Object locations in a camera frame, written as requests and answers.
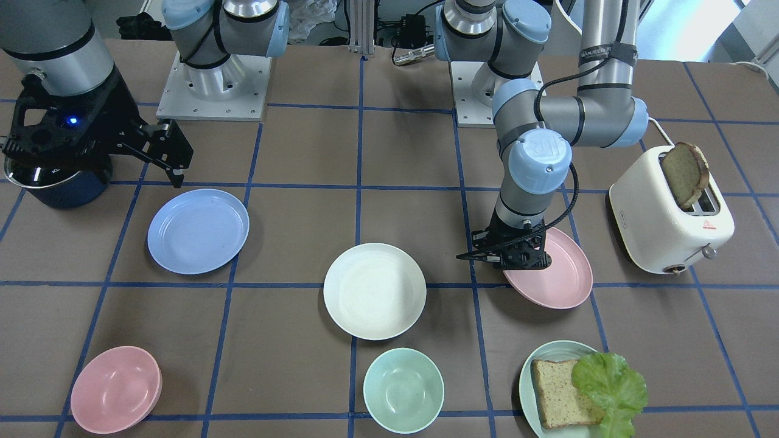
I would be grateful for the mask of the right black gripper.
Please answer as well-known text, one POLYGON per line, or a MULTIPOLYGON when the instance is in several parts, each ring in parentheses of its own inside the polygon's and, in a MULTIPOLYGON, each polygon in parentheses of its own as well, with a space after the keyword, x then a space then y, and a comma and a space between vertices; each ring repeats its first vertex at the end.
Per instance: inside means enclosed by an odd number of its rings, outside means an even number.
POLYGON ((77 96, 55 96, 41 74, 28 73, 16 100, 6 157, 28 167, 99 171, 109 155, 128 155, 162 169, 175 188, 184 182, 193 148, 178 123, 140 117, 124 78, 113 68, 103 83, 77 96))

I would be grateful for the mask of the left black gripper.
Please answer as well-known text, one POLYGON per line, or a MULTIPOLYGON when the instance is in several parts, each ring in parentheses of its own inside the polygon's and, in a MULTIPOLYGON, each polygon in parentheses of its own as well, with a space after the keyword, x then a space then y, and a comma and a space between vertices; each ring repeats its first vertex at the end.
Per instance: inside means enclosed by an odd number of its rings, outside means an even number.
POLYGON ((473 250, 456 258, 491 263, 501 271, 540 271, 553 262, 545 252, 546 234, 551 227, 544 221, 535 226, 521 221, 514 228, 493 216, 487 228, 471 233, 473 250))

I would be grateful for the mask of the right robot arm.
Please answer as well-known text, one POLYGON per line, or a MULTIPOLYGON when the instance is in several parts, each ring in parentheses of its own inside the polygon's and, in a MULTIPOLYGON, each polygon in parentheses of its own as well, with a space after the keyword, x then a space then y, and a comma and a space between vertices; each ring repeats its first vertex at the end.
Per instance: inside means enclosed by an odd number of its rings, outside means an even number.
MULTIPOLYGON (((290 9, 284 1, 164 1, 186 85, 202 99, 228 97, 245 82, 240 55, 281 57, 290 9)), ((181 187, 193 149, 172 119, 139 115, 94 20, 81 1, 3 1, 2 51, 20 72, 2 153, 25 167, 101 172, 111 155, 160 167, 181 187)))

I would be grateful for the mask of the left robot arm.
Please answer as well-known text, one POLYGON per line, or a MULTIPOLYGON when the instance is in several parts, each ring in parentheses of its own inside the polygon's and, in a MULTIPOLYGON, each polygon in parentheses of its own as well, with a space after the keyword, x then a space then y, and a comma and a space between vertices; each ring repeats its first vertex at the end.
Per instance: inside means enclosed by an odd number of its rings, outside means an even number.
POLYGON ((531 71, 553 28, 534 1, 445 1, 436 9, 434 45, 442 61, 482 61, 503 78, 491 100, 504 177, 489 226, 471 234, 459 260, 504 271, 551 264, 545 252, 553 193, 575 175, 572 149, 628 147, 648 125, 646 104, 632 94, 637 62, 638 1, 589 1, 578 72, 543 85, 531 71))

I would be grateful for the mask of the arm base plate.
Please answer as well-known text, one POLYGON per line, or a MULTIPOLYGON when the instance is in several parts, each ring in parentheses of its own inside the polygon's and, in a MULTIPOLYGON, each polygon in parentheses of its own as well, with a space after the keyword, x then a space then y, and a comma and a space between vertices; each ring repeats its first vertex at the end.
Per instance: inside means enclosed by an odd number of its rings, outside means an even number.
POLYGON ((156 116, 177 121, 261 122, 272 58, 232 55, 212 69, 173 59, 156 116))
POLYGON ((492 98, 507 78, 496 75, 487 62, 477 61, 450 62, 450 76, 457 127, 492 127, 492 98))

